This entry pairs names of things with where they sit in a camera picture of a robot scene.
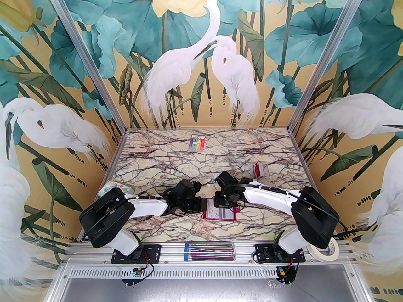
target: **painted wall mural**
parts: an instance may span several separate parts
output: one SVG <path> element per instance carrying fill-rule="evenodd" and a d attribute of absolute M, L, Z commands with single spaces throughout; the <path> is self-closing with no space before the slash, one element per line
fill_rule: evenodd
<path fill-rule="evenodd" d="M 42 301 L 120 139 L 49 0 L 0 0 L 0 112 L 0 300 Z"/>
<path fill-rule="evenodd" d="M 65 1 L 135 128 L 285 126 L 345 3 Z M 358 33 L 349 30 L 338 55 L 358 49 Z M 66 43 L 58 48 L 74 69 L 77 55 Z M 55 78 L 76 84 L 65 72 Z"/>
<path fill-rule="evenodd" d="M 361 3 L 349 28 L 360 45 L 338 55 L 294 131 L 378 302 L 403 298 L 402 19 L 403 0 Z"/>

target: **marble tabletop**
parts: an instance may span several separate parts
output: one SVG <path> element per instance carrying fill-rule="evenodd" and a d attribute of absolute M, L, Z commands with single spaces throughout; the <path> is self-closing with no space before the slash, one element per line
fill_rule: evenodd
<path fill-rule="evenodd" d="M 203 152 L 189 151 L 191 135 L 205 135 Z M 211 198 L 220 190 L 214 179 L 228 171 L 237 179 L 252 177 L 252 164 L 264 163 L 264 183 L 302 189 L 308 177 L 285 128 L 137 130 L 128 132 L 114 181 L 150 194 L 180 180 L 199 181 L 197 195 Z M 129 220 L 143 242 L 271 240 L 293 225 L 292 217 L 254 204 L 240 204 L 236 221 L 203 219 L 202 213 Z"/>

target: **masking tape roll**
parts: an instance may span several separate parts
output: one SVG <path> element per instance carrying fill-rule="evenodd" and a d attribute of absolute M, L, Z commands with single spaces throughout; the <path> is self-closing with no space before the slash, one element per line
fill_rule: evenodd
<path fill-rule="evenodd" d="M 324 253 L 320 252 L 317 247 L 313 245 L 308 245 L 308 251 L 312 255 L 312 257 L 316 258 L 322 263 L 333 262 L 337 260 L 338 256 L 340 255 L 340 249 L 338 248 L 337 241 L 333 237 L 329 242 L 328 250 L 329 254 L 325 255 Z"/>

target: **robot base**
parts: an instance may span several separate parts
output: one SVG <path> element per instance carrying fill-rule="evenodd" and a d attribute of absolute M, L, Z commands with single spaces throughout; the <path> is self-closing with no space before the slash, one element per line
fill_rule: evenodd
<path fill-rule="evenodd" d="M 279 252 L 275 250 L 274 243 L 255 244 L 255 249 L 258 263 L 290 263 L 291 259 L 292 263 L 305 262 L 302 249 L 297 250 L 294 254 L 288 254 L 285 251 L 279 254 Z"/>
<path fill-rule="evenodd" d="M 160 260 L 161 245 L 146 245 L 140 252 L 136 250 L 129 256 L 124 256 L 118 250 L 114 250 L 112 254 L 111 264 L 146 264 L 144 255 L 147 254 L 149 264 L 158 264 Z"/>

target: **egret beak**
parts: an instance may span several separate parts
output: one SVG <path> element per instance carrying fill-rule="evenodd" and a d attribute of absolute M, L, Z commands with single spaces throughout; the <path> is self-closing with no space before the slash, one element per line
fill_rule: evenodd
<path fill-rule="evenodd" d="M 13 132 L 11 130 L 11 119 L 13 118 L 13 116 L 14 116 L 14 114 L 8 116 L 6 122 L 4 123 L 6 125 L 6 155 L 7 155 L 7 160 L 10 159 L 11 137 L 13 135 Z"/>
<path fill-rule="evenodd" d="M 203 55 L 205 52 L 207 52 L 207 51 L 210 49 L 211 46 L 215 45 L 216 43 L 217 43 L 217 42 L 208 43 L 207 46 L 204 47 L 204 49 L 203 49 L 200 53 L 198 53 L 195 58 L 193 58 L 193 60 L 195 60 L 195 59 L 198 58 L 199 56 Z"/>
<path fill-rule="evenodd" d="M 396 124 L 383 124 L 383 126 L 387 126 L 389 128 L 401 128 L 403 130 L 403 125 L 396 125 Z"/>

